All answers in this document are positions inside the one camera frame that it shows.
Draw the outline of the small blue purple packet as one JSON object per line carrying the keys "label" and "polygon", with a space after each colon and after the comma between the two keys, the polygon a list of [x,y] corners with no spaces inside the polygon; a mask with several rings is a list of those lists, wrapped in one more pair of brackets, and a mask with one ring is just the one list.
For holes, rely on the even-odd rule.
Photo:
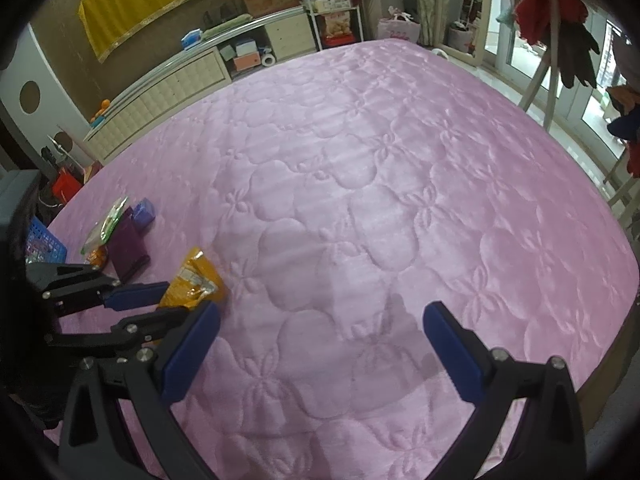
{"label": "small blue purple packet", "polygon": [[144,198],[134,206],[132,221],[139,232],[144,231],[155,220],[155,208],[148,198]]}

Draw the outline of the plate of oranges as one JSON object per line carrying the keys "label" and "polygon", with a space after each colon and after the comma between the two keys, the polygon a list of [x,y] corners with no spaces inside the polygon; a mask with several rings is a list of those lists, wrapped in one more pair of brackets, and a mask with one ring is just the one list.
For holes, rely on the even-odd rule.
{"label": "plate of oranges", "polygon": [[111,101],[109,99],[105,99],[101,102],[100,108],[98,109],[96,114],[94,114],[91,117],[90,125],[92,128],[96,127],[97,125],[99,125],[100,122],[104,121],[105,114],[110,106],[111,106]]}

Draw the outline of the blue tissue pack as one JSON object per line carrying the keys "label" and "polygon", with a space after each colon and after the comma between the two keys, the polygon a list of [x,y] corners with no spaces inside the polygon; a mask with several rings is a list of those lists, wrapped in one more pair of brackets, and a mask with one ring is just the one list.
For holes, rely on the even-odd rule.
{"label": "blue tissue pack", "polygon": [[190,32],[187,32],[181,39],[180,44],[183,50],[189,50],[199,44],[202,41],[202,31],[201,29],[192,29]]}

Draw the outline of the green-end wafer cracker pack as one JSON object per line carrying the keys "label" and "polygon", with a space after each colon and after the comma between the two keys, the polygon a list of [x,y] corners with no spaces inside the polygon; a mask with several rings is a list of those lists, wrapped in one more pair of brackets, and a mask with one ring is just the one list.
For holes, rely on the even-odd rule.
{"label": "green-end wafer cracker pack", "polygon": [[88,255],[90,252],[104,246],[108,242],[114,229],[124,215],[128,207],[128,202],[128,196],[122,196],[114,201],[114,204],[107,211],[105,217],[101,221],[96,222],[90,230],[85,243],[80,248],[81,255]]}

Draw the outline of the wooden clothes drying rack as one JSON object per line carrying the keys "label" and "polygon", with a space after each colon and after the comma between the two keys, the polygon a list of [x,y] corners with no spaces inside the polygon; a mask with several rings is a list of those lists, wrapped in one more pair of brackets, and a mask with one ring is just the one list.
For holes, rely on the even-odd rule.
{"label": "wooden clothes drying rack", "polygon": [[537,105],[541,125],[562,122],[600,168],[598,181],[620,224],[639,224],[639,150],[629,144],[639,93],[628,87],[614,50],[626,37],[593,0],[502,0],[500,70]]}

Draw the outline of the dark purple snack packet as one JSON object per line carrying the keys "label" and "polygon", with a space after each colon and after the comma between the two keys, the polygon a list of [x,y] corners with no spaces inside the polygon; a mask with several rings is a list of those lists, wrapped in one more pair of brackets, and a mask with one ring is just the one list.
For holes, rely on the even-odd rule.
{"label": "dark purple snack packet", "polygon": [[117,222],[106,248],[108,258],[122,284],[128,283],[150,263],[151,258],[143,236],[134,223],[134,213],[130,207]]}

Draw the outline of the cream TV cabinet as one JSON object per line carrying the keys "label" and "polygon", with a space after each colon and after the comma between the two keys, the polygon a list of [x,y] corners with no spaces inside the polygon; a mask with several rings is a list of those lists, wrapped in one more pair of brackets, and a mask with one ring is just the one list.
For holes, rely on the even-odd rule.
{"label": "cream TV cabinet", "polygon": [[256,42],[260,55],[271,54],[277,63],[316,50],[307,12],[301,6],[228,28],[179,52],[120,92],[85,136],[84,147],[90,156],[107,164],[179,110],[264,68],[260,63],[240,72],[236,69],[231,57],[239,44],[250,40]]}

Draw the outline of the orange yellow snack bag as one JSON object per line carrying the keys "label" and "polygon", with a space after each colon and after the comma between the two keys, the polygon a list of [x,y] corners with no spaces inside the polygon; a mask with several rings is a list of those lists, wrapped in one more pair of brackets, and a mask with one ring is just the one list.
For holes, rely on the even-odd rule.
{"label": "orange yellow snack bag", "polygon": [[227,299],[228,287],[213,263],[201,248],[193,247],[184,258],[158,306],[194,310],[203,301],[225,304]]}

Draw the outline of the pink quilted table cover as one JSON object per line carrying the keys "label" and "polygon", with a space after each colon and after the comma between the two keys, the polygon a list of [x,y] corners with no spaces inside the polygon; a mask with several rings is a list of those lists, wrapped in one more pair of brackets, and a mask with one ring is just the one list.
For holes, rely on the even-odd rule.
{"label": "pink quilted table cover", "polygon": [[52,221],[68,260],[121,197],[156,211],[142,282],[201,248],[228,287],[174,407],[223,479],[422,479],[472,413],[423,333],[427,304],[519,360],[560,356],[581,385],[638,289],[562,146],[405,41],[296,58],[158,125]]}

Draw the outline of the green folded towel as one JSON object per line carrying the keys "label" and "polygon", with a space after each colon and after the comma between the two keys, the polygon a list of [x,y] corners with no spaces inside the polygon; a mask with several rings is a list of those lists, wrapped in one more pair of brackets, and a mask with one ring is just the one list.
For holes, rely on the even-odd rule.
{"label": "green folded towel", "polygon": [[231,20],[225,21],[211,28],[203,30],[201,33],[201,38],[203,41],[212,39],[214,37],[217,37],[223,34],[224,32],[228,32],[231,29],[235,29],[251,21],[253,21],[253,17],[250,14],[247,14],[247,13],[240,14],[235,18],[232,18]]}

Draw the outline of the red shopping bag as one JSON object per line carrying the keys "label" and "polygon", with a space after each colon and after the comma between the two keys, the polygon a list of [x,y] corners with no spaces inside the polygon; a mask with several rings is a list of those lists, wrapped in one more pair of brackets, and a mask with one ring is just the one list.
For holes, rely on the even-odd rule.
{"label": "red shopping bag", "polygon": [[81,188],[82,184],[66,168],[61,168],[51,186],[51,191],[57,200],[66,205]]}

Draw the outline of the blue plastic basket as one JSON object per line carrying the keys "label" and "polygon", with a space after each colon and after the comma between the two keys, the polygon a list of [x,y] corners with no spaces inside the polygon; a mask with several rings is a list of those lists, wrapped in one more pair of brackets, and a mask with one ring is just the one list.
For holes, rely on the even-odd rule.
{"label": "blue plastic basket", "polygon": [[36,217],[30,222],[27,240],[27,263],[64,263],[67,249]]}

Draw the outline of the paper towel roll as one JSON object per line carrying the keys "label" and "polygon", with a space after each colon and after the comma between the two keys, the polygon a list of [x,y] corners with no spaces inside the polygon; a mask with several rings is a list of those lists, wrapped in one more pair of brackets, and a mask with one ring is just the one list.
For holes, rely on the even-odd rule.
{"label": "paper towel roll", "polygon": [[262,58],[260,59],[260,62],[262,63],[262,66],[264,67],[271,67],[274,64],[277,63],[276,58],[274,57],[273,54],[271,53],[266,53],[262,56]]}

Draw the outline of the orange cartoon snack bar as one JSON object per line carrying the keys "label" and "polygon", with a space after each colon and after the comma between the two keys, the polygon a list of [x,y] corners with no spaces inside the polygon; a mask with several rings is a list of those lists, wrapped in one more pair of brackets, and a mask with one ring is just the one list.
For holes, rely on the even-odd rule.
{"label": "orange cartoon snack bar", "polygon": [[86,255],[86,263],[91,264],[100,270],[104,269],[108,263],[108,251],[105,245],[93,249]]}

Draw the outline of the pink gift bag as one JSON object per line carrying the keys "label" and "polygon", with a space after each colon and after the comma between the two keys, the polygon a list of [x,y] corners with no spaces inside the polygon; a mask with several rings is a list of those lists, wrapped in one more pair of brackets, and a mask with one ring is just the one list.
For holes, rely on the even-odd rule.
{"label": "pink gift bag", "polygon": [[416,44],[420,33],[421,25],[409,13],[390,6],[388,17],[378,20],[376,39],[400,39]]}

